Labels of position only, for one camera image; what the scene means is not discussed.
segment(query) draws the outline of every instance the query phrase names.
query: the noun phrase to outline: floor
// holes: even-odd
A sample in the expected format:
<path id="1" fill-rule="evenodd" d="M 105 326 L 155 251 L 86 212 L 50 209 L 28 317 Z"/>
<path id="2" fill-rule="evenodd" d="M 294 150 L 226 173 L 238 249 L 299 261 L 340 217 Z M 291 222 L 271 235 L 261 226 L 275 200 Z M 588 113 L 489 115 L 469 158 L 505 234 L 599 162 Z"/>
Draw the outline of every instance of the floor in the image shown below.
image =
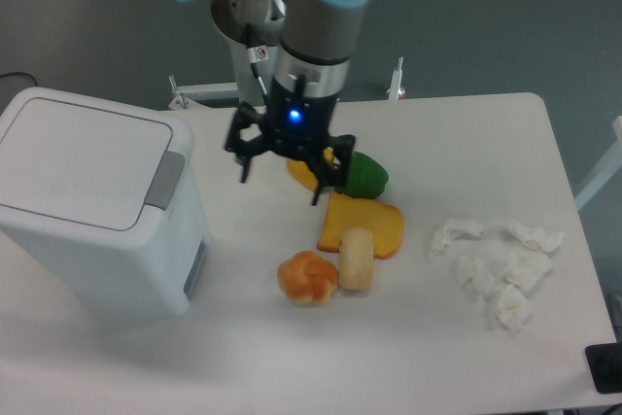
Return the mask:
<path id="1" fill-rule="evenodd" d="M 575 189 L 622 115 L 621 24 L 622 0 L 372 0 L 342 98 L 382 99 L 401 55 L 408 97 L 534 92 Z M 0 74 L 14 70 L 153 109 L 170 73 L 233 80 L 209 0 L 0 0 Z M 0 81 L 0 112 L 25 86 Z M 622 173 L 580 213 L 606 294 L 622 290 L 621 208 Z"/>

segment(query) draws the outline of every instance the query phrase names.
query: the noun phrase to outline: green pepper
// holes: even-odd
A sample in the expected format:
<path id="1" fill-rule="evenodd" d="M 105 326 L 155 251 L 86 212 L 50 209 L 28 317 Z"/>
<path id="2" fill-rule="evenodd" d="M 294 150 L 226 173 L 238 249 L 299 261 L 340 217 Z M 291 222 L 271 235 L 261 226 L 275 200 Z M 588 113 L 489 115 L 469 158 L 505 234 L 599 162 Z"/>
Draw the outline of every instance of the green pepper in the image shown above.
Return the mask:
<path id="1" fill-rule="evenodd" d="M 353 198 L 374 199 L 385 190 L 387 182 L 389 174 L 382 165 L 368 155 L 354 151 L 346 186 L 334 190 Z"/>

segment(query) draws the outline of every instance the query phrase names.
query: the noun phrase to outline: blue led light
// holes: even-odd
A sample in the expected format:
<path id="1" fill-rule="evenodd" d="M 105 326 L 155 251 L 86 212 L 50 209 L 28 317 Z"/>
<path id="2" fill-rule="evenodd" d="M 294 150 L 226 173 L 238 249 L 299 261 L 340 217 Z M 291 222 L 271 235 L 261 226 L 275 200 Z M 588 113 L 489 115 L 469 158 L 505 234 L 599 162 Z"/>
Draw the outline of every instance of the blue led light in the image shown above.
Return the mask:
<path id="1" fill-rule="evenodd" d="M 290 122 L 300 123 L 300 121 L 302 121 L 302 114 L 300 113 L 300 111 L 297 111 L 296 109 L 291 109 L 290 110 Z"/>

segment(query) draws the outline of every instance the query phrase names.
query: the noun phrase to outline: toy food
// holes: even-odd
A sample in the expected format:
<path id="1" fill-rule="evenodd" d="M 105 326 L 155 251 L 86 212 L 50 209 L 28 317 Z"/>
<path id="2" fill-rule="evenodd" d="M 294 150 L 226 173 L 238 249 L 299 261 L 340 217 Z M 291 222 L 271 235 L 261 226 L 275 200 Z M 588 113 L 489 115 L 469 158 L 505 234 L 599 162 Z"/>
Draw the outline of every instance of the toy food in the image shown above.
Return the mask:
<path id="1" fill-rule="evenodd" d="M 313 252 L 299 252 L 283 261 L 277 271 L 279 285 L 295 304 L 324 304 L 337 289 L 339 272 Z"/>
<path id="2" fill-rule="evenodd" d="M 341 236 L 339 286 L 368 291 L 373 276 L 373 234 L 366 228 L 349 228 Z"/>
<path id="3" fill-rule="evenodd" d="M 368 155 L 354 151 L 350 161 L 347 185 L 335 187 L 334 190 L 353 198 L 374 199 L 385 190 L 387 182 L 389 182 L 389 174 L 382 165 Z"/>
<path id="4" fill-rule="evenodd" d="M 332 150 L 326 148 L 324 150 L 324 158 L 327 160 L 328 165 L 332 165 L 334 162 L 334 154 Z M 315 191 L 318 187 L 317 177 L 309 170 L 306 162 L 302 160 L 287 159 L 288 170 L 292 176 L 301 182 L 305 188 L 311 191 Z"/>
<path id="5" fill-rule="evenodd" d="M 318 250 L 337 253 L 343 233 L 352 227 L 362 227 L 373 234 L 374 257 L 386 259 L 399 248 L 403 224 L 403 216 L 395 206 L 333 192 L 328 199 Z"/>

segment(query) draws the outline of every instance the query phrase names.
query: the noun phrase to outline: warning sticker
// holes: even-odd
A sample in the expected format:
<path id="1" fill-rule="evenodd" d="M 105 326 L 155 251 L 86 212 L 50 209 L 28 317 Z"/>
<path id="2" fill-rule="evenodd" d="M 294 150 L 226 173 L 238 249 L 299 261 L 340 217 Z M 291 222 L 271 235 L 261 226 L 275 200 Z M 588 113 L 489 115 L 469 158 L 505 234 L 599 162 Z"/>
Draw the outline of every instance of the warning sticker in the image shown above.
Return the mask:
<path id="1" fill-rule="evenodd" d="M 268 59 L 268 47 L 267 46 L 257 46 L 256 48 L 248 48 L 247 49 L 249 60 L 251 63 L 263 62 Z"/>

